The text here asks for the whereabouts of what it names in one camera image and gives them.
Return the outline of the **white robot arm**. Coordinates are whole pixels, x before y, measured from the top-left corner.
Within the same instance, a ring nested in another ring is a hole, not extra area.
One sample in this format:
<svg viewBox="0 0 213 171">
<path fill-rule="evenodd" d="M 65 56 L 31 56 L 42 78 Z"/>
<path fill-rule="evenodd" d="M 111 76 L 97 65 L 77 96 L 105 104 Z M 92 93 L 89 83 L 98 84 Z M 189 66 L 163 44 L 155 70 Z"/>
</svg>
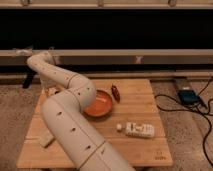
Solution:
<svg viewBox="0 0 213 171">
<path fill-rule="evenodd" d="M 90 79 L 55 66 L 48 51 L 29 57 L 27 64 L 65 87 L 43 103 L 42 114 L 48 129 L 79 171 L 135 171 L 82 115 L 96 97 L 96 87 Z"/>
</svg>

